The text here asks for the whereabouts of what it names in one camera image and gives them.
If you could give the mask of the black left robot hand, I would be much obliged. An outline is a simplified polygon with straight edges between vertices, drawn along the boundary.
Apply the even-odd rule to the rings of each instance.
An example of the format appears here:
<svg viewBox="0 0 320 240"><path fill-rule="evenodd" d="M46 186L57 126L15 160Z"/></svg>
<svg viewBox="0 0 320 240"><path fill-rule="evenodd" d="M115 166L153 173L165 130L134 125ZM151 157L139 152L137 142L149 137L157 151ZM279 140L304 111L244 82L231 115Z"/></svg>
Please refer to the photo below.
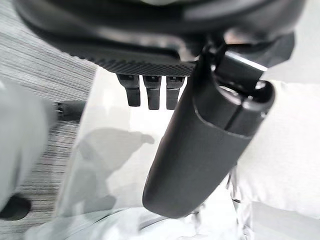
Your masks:
<svg viewBox="0 0 320 240"><path fill-rule="evenodd" d="M180 218L236 165L276 90L261 77L290 59L303 0L16 0L44 41L115 73L128 104L166 103L173 116L142 195L153 213Z"/></svg>

